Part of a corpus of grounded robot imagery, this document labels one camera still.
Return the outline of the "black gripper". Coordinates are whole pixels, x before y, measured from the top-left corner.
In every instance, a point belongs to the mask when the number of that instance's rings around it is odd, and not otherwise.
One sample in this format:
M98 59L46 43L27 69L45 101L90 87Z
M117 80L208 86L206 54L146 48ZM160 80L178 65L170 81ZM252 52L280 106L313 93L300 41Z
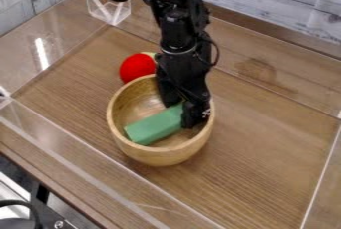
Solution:
M166 107L182 100L181 126L194 128L212 115L206 74L213 66L212 43L198 42L189 47L162 46L157 56L157 80Z

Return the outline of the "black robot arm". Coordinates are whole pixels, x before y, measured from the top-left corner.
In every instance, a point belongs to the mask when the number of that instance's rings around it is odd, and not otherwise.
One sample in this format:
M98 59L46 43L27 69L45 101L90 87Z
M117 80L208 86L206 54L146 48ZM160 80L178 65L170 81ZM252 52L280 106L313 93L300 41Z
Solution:
M182 104L181 126L209 119L210 91L205 77L214 61L213 40L205 31L209 10L202 0L145 0L158 22L162 39L157 55L157 82L168 107Z

